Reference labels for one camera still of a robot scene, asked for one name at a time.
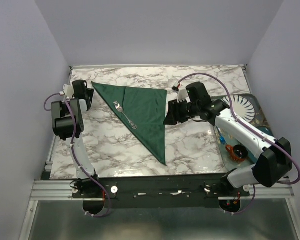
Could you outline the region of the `green patterned serving tray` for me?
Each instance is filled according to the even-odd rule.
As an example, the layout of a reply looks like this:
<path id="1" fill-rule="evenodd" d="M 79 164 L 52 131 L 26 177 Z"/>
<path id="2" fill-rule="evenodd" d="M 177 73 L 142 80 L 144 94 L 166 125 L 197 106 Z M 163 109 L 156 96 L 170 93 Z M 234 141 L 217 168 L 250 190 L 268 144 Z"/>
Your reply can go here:
<path id="1" fill-rule="evenodd" d="M 255 109 L 255 117 L 252 122 L 249 122 L 252 126 L 254 127 L 267 127 L 268 129 L 271 130 L 270 125 L 263 113 L 263 110 L 256 99 L 255 96 L 252 94 L 235 94 L 235 95 L 240 95 L 242 97 L 247 98 L 254 106 Z M 226 140 L 226 143 L 231 146 L 235 145 L 243 145 L 241 142 L 239 142 L 236 138 L 234 138 L 231 134 L 229 134 L 227 131 L 224 129 L 218 127 L 221 131 L 221 134 Z M 217 132 L 217 129 L 215 126 L 212 127 L 212 133 L 216 139 L 216 144 L 217 144 L 217 153 L 218 153 L 218 162 L 216 163 L 215 166 L 209 166 L 207 170 L 205 171 L 206 173 L 226 173 L 230 170 L 233 170 L 235 168 L 245 168 L 247 166 L 253 165 L 257 162 L 257 158 L 254 157 L 254 155 L 248 151 L 248 157 L 245 161 L 243 162 L 235 162 L 231 159 L 230 154 L 226 150 L 226 146 L 222 145 L 219 140 L 219 134 Z"/>

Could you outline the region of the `blue plastic utensil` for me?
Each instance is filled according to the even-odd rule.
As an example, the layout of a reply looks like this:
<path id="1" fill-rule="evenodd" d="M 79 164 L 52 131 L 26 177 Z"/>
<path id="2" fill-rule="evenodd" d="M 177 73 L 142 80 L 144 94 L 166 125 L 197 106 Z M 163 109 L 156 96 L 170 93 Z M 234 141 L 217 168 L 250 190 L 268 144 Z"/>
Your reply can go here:
<path id="1" fill-rule="evenodd" d="M 216 128 L 216 130 L 217 130 L 217 132 L 218 132 L 220 143 L 221 143 L 222 145 L 226 146 L 226 145 L 227 145 L 227 142 L 226 142 L 225 138 L 223 137 L 223 135 L 222 135 L 220 129 L 219 129 L 217 126 L 216 126 L 215 128 Z"/>

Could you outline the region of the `teal oval dish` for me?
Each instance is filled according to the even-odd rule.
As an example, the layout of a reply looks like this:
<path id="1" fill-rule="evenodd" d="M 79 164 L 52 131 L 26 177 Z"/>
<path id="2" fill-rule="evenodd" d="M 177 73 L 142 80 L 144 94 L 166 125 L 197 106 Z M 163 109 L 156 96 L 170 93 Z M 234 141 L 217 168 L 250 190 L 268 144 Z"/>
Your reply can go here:
<path id="1" fill-rule="evenodd" d="M 248 130 L 256 139 L 261 140 L 263 142 L 266 141 L 266 139 L 273 141 L 275 137 L 273 136 L 272 131 L 265 127 L 265 126 L 259 126 L 254 127 L 250 126 Z"/>

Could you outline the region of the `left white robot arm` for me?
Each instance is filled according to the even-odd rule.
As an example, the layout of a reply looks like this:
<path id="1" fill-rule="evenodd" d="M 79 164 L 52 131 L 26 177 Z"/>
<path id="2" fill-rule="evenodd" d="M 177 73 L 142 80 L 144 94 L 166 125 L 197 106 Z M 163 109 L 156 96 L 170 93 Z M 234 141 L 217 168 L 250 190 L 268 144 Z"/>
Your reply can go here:
<path id="1" fill-rule="evenodd" d="M 59 95 L 65 99 L 51 103 L 52 130 L 65 143 L 75 166 L 76 180 L 70 187 L 78 197 L 96 198 L 102 189 L 83 141 L 83 113 L 92 107 L 94 90 L 80 79 L 65 84 Z"/>

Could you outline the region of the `orange black mug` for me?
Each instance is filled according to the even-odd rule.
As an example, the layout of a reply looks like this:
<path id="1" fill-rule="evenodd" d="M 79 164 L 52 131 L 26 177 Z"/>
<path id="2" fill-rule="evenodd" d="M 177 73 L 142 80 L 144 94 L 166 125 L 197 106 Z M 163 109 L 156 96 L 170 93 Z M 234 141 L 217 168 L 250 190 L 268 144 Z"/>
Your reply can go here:
<path id="1" fill-rule="evenodd" d="M 227 144 L 226 151 L 229 153 L 234 162 L 241 163 L 248 158 L 248 150 L 243 145 L 237 144 L 235 146 Z"/>

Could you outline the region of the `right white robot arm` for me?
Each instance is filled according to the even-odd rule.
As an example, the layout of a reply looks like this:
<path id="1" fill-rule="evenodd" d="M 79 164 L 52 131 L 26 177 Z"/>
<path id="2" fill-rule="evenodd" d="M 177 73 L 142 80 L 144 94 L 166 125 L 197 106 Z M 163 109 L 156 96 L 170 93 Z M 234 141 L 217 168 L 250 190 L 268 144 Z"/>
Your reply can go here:
<path id="1" fill-rule="evenodd" d="M 291 144 L 287 139 L 275 139 L 242 119 L 229 103 L 212 100 L 201 82 L 191 83 L 181 92 L 190 101 L 169 101 L 164 125 L 175 126 L 199 117 L 232 135 L 257 159 L 255 164 L 233 169 L 221 178 L 220 191 L 224 195 L 231 196 L 244 185 L 270 188 L 292 169 Z"/>

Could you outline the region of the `silver metal fork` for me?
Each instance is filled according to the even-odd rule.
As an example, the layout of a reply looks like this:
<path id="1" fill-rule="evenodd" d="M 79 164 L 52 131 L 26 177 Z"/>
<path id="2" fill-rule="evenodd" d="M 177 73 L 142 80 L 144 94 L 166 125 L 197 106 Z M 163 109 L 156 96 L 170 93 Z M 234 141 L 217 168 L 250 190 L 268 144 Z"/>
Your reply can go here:
<path id="1" fill-rule="evenodd" d="M 123 114 L 123 116 L 127 119 L 127 121 L 129 122 L 130 126 L 132 127 L 132 129 L 136 130 L 138 128 L 137 125 L 133 121 L 131 121 L 128 118 L 128 116 L 124 113 L 123 107 L 119 104 L 119 102 L 118 101 L 114 101 L 113 104 L 114 104 L 116 110 L 119 113 Z"/>

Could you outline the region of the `white blue striped plate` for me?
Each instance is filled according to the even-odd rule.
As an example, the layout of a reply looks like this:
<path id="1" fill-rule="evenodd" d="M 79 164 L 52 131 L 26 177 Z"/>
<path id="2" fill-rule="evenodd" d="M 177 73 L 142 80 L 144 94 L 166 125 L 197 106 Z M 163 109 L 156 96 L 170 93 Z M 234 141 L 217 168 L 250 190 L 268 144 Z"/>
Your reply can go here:
<path id="1" fill-rule="evenodd" d="M 256 111 L 253 104 L 241 95 L 231 95 L 233 110 L 246 122 L 250 123 L 256 116 Z"/>

